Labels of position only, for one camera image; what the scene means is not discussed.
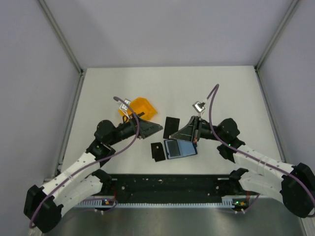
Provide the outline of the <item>black credit card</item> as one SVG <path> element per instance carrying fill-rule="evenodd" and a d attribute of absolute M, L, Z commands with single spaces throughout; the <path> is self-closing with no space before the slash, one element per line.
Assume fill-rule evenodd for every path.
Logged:
<path fill-rule="evenodd" d="M 170 140 L 169 142 L 167 142 L 167 146 L 168 146 L 169 157 L 176 158 L 181 155 L 179 145 L 176 140 Z"/>

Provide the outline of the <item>yellow plastic bin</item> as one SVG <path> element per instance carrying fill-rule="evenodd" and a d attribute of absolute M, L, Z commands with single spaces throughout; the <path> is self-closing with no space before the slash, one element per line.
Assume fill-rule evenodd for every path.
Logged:
<path fill-rule="evenodd" d="M 158 113 L 157 110 L 151 105 L 151 103 L 146 98 L 143 97 L 138 97 L 132 100 L 129 106 L 133 109 L 133 111 L 136 114 L 144 112 L 145 114 L 140 118 L 146 121 L 150 121 Z M 129 117 L 123 116 L 123 114 L 120 111 L 119 113 L 123 117 L 123 123 L 128 122 L 129 118 L 132 115 L 130 109 L 128 111 Z"/>

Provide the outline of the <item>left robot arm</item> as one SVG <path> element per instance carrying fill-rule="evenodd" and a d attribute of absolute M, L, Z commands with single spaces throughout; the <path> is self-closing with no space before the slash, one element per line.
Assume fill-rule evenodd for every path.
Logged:
<path fill-rule="evenodd" d="M 96 127 L 95 139 L 81 157 L 54 179 L 28 189 L 24 215 L 31 227 L 48 233 L 81 201 L 97 193 L 108 194 L 111 177 L 101 167 L 118 155 L 112 145 L 129 137 L 145 139 L 162 129 L 161 125 L 138 116 L 118 126 L 102 120 Z"/>

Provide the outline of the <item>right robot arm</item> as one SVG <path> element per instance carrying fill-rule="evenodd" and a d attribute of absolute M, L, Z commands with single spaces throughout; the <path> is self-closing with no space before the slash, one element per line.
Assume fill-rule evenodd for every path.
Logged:
<path fill-rule="evenodd" d="M 299 163 L 293 165 L 277 161 L 255 151 L 238 139 L 240 131 L 232 118 L 219 125 L 192 116 L 183 128 L 169 132 L 171 139 L 197 143 L 200 139 L 219 141 L 217 150 L 222 158 L 241 167 L 238 177 L 229 183 L 237 195 L 244 191 L 255 192 L 282 203 L 291 213 L 300 218 L 315 215 L 315 175 L 311 168 Z"/>

